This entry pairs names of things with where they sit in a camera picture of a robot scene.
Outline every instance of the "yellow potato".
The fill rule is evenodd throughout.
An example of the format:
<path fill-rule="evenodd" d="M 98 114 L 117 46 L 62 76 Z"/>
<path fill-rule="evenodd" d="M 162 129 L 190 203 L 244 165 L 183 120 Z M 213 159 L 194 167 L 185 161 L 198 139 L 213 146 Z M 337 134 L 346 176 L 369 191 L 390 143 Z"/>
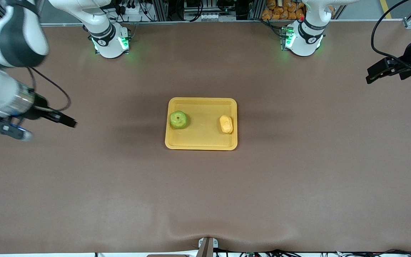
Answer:
<path fill-rule="evenodd" d="M 222 131 L 227 134 L 231 134 L 233 132 L 233 120 L 230 116 L 223 115 L 220 117 L 220 126 L 222 127 Z"/>

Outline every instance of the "black cable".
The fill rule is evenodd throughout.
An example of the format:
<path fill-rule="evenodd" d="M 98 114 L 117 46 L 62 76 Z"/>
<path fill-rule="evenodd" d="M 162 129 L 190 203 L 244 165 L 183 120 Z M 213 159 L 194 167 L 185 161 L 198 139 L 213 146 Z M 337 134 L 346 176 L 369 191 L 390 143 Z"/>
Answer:
<path fill-rule="evenodd" d="M 23 123 L 24 120 L 25 120 L 25 118 L 19 117 L 19 120 L 18 120 L 16 126 L 20 127 L 20 125 Z"/>
<path fill-rule="evenodd" d="M 272 32 L 274 32 L 274 34 L 276 34 L 277 36 L 279 36 L 279 37 L 285 37 L 285 36 L 282 36 L 281 34 L 279 34 L 279 33 L 276 31 L 276 29 L 280 30 L 280 29 L 282 29 L 282 27 L 274 26 L 274 25 L 272 25 L 272 23 L 270 23 L 269 21 L 265 22 L 265 21 L 263 21 L 263 20 L 260 19 L 260 18 L 252 18 L 251 20 L 259 21 L 259 22 L 263 23 L 264 25 L 268 26 L 269 28 L 271 28 Z"/>
<path fill-rule="evenodd" d="M 110 13 L 111 13 L 110 11 L 105 11 L 105 10 L 103 10 L 103 9 L 101 9 L 101 11 L 103 11 L 103 12 L 106 14 L 106 16 L 107 16 L 107 15 L 110 16 Z"/>
<path fill-rule="evenodd" d="M 154 19 L 151 18 L 152 15 L 150 15 L 150 17 L 147 15 L 148 10 L 147 10 L 147 13 L 145 13 L 145 11 L 142 11 L 142 12 L 145 14 L 145 16 L 146 16 L 150 21 L 155 21 Z"/>
<path fill-rule="evenodd" d="M 33 92 L 36 92 L 37 89 L 37 85 L 36 85 L 36 78 L 34 77 L 33 72 L 31 71 L 30 67 L 26 67 L 26 69 L 28 69 L 28 72 L 30 73 L 31 76 L 31 88 Z"/>
<path fill-rule="evenodd" d="M 57 110 L 61 112 L 61 111 L 64 111 L 64 110 L 68 109 L 68 108 L 71 106 L 72 101 L 71 101 L 70 96 L 66 93 L 66 91 L 64 91 L 64 89 L 62 89 L 60 86 L 58 86 L 57 83 L 55 83 L 55 82 L 53 82 L 51 79 L 47 78 L 47 76 L 45 76 L 44 74 L 42 74 L 41 72 L 39 72 L 39 71 L 36 70 L 35 68 L 31 67 L 31 69 L 34 70 L 37 74 L 41 75 L 42 78 L 44 78 L 44 79 L 47 80 L 48 82 L 52 83 L 57 89 L 59 89 L 59 90 L 64 94 L 64 96 L 66 96 L 66 98 L 67 98 L 67 104 L 66 104 L 66 106 L 63 107 L 63 108 L 57 109 Z"/>
<path fill-rule="evenodd" d="M 344 252 L 343 257 L 381 257 L 383 254 L 405 254 L 411 256 L 411 252 L 400 249 L 390 249 L 384 252 Z"/>
<path fill-rule="evenodd" d="M 241 6 L 239 6 L 239 3 L 241 3 L 241 2 L 240 2 L 240 1 L 236 1 L 236 2 L 235 2 L 235 9 L 236 9 L 236 10 L 237 10 L 239 7 L 241 7 Z M 246 1 L 245 4 L 244 4 L 244 6 L 241 7 L 240 9 L 241 9 L 241 10 L 245 10 L 245 13 L 244 13 L 244 14 L 240 14 L 240 15 L 235 15 L 236 17 L 248 16 L 249 13 L 250 13 L 249 2 Z"/>
<path fill-rule="evenodd" d="M 177 13 L 178 18 L 181 21 L 187 21 L 180 15 L 180 10 L 184 9 L 184 7 L 179 8 L 179 4 L 181 3 L 181 1 L 182 0 L 177 0 L 177 2 L 176 2 L 176 13 Z M 202 2 L 202 0 L 198 0 L 198 11 L 197 11 L 196 15 L 194 16 L 194 18 L 192 20 L 189 20 L 189 22 L 193 22 L 193 21 L 196 21 L 197 19 L 199 19 L 202 15 L 202 10 L 204 10 L 204 3 Z"/>
<path fill-rule="evenodd" d="M 123 16 L 121 15 L 121 12 L 120 12 L 120 5 L 116 5 L 114 1 L 112 1 L 112 4 L 113 4 L 114 7 L 115 7 L 115 13 L 117 13 L 117 11 L 119 12 L 119 14 L 117 14 L 117 17 L 118 17 L 118 15 L 120 15 L 120 17 L 121 17 L 121 22 L 123 22 Z"/>
<path fill-rule="evenodd" d="M 389 8 L 385 13 L 383 13 L 383 15 L 380 17 L 380 19 L 377 21 L 377 23 L 375 23 L 374 29 L 372 30 L 372 35 L 370 36 L 370 46 L 372 47 L 372 50 L 374 50 L 377 54 L 381 54 L 384 55 L 386 57 L 390 57 L 394 60 L 396 60 L 398 63 L 404 65 L 405 67 L 411 69 L 411 65 L 409 65 L 408 63 L 405 63 L 404 61 L 402 61 L 401 59 L 399 59 L 398 57 L 395 57 L 394 55 L 388 54 L 386 52 L 380 51 L 377 48 L 375 48 L 374 45 L 374 36 L 375 36 L 375 31 L 377 30 L 378 25 L 383 21 L 383 19 L 385 18 L 385 16 L 390 13 L 392 10 L 394 10 L 396 7 L 398 7 L 399 5 L 408 2 L 410 0 L 402 0 L 399 3 L 396 3 L 393 7 Z"/>

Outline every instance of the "brown tablecloth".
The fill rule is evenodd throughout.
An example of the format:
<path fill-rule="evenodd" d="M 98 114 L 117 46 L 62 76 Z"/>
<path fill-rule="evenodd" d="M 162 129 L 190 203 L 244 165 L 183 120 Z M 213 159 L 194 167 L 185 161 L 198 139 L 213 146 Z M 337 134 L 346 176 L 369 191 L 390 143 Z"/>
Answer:
<path fill-rule="evenodd" d="M 236 251 L 411 250 L 411 78 L 366 84 L 382 58 L 373 26 L 333 22 L 311 57 L 262 24 L 140 26 L 115 60 L 80 27 L 46 28 L 39 70 L 78 126 L 0 135 L 0 253 L 189 250 L 203 236 Z M 395 55 L 409 42 L 399 21 L 377 32 Z M 168 150 L 175 96 L 234 98 L 236 150 Z"/>

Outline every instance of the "green apple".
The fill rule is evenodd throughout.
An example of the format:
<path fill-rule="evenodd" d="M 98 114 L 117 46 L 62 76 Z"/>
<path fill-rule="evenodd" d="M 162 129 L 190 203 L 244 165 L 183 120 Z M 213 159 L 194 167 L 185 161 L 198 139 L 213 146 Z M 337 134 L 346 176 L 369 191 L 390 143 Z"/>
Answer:
<path fill-rule="evenodd" d="M 188 123 L 188 118 L 186 117 L 186 114 L 184 112 L 176 111 L 171 113 L 170 121 L 173 128 L 183 129 Z"/>

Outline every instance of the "yellow tray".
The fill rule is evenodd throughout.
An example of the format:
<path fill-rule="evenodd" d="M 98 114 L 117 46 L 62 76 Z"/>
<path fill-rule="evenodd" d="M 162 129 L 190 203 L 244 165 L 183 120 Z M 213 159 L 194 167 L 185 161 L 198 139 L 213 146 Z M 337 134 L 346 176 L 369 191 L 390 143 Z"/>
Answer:
<path fill-rule="evenodd" d="M 175 129 L 169 116 L 182 111 L 188 125 Z M 226 134 L 220 127 L 220 117 L 228 115 L 233 120 L 233 132 Z M 232 98 L 175 97 L 169 101 L 166 139 L 170 149 L 177 150 L 234 150 L 237 146 L 237 103 Z"/>

